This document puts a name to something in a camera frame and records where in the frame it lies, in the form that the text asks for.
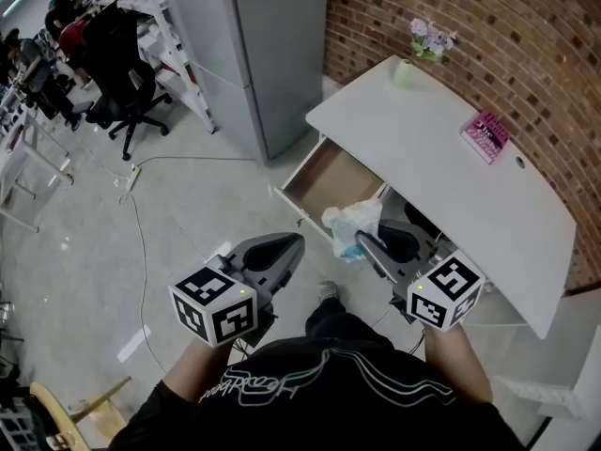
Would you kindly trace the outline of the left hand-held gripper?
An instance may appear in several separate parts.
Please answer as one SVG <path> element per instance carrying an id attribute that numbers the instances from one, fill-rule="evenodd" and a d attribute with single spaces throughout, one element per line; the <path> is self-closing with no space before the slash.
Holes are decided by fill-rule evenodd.
<path id="1" fill-rule="evenodd" d="M 236 339 L 254 347 L 278 316 L 273 297 L 304 256 L 299 233 L 272 233 L 241 242 L 168 286 L 178 322 L 212 348 Z"/>

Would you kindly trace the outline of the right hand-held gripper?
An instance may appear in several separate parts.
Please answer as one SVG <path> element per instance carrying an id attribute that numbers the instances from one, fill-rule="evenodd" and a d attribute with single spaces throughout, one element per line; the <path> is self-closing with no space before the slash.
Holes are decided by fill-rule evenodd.
<path id="1" fill-rule="evenodd" d="M 377 239 L 357 231 L 355 240 L 380 278 L 393 285 L 391 305 L 408 323 L 447 331 L 477 303 L 485 276 L 442 233 L 384 219 Z"/>

